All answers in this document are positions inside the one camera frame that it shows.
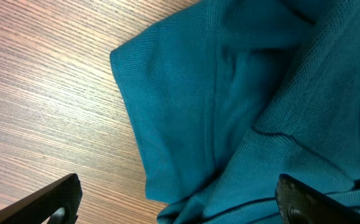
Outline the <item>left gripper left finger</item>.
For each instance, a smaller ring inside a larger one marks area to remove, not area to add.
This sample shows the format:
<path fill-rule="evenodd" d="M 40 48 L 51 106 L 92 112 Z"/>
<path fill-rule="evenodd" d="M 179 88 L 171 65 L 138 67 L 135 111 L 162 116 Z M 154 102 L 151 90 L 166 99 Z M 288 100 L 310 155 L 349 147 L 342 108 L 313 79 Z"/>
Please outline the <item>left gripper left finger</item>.
<path fill-rule="evenodd" d="M 75 223 L 81 198 L 78 175 L 68 174 L 0 210 L 0 224 Z"/>

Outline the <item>blue t-shirt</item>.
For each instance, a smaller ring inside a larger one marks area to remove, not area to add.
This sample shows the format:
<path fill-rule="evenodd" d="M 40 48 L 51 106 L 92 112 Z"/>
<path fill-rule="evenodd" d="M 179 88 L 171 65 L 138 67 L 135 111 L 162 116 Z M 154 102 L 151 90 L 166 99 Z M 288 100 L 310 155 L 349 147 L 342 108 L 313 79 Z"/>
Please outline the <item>blue t-shirt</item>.
<path fill-rule="evenodd" d="M 159 223 L 280 223 L 280 174 L 360 212 L 360 0 L 200 1 L 110 61 Z"/>

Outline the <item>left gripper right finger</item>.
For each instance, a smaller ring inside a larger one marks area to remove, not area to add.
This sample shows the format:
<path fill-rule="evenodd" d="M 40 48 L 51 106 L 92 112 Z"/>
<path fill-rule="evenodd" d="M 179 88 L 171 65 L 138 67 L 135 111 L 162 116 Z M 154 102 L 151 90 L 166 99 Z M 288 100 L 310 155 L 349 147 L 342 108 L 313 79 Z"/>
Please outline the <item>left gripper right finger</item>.
<path fill-rule="evenodd" d="M 284 224 L 360 224 L 360 213 L 287 174 L 279 175 L 275 200 Z"/>

